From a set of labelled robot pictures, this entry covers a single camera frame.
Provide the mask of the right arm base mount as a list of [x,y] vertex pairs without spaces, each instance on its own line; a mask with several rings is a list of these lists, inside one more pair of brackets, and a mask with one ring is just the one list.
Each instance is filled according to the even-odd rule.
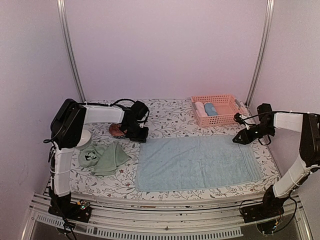
[[280,217],[284,214],[284,208],[267,208],[262,203],[242,206],[239,209],[245,223],[261,221],[269,218]]

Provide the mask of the light blue towel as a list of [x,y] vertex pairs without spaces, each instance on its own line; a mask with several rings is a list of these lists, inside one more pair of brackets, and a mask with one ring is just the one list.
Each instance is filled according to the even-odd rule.
[[263,177],[249,145],[231,135],[149,139],[140,145],[135,187],[142,192],[206,190]]

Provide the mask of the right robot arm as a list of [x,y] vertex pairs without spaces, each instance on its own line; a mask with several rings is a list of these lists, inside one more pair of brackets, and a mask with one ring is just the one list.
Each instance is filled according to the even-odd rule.
[[287,130],[299,135],[297,157],[286,173],[271,185],[264,193],[258,213],[269,218],[289,198],[290,193],[298,189],[309,175],[320,168],[320,115],[310,112],[272,110],[269,103],[257,107],[257,114],[245,117],[234,115],[235,122],[244,125],[232,141],[248,145],[263,137],[268,138],[267,145],[276,130]]

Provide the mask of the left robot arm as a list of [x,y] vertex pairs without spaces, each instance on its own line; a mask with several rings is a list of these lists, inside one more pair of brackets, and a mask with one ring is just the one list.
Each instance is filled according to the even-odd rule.
[[144,143],[149,129],[145,124],[150,114],[149,108],[136,100],[127,107],[117,100],[111,104],[77,102],[66,99],[50,125],[51,137],[46,143],[52,144],[53,161],[51,162],[51,190],[59,199],[55,209],[63,216],[74,213],[74,205],[66,200],[70,196],[69,186],[71,159],[76,146],[81,141],[85,124],[111,123],[120,124],[119,130],[130,141]]

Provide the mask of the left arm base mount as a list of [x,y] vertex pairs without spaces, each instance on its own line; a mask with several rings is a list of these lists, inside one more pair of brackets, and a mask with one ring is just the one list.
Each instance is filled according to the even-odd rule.
[[78,222],[88,223],[91,217],[92,208],[90,206],[85,209],[77,203],[58,202],[51,200],[48,213],[67,220],[74,220]]

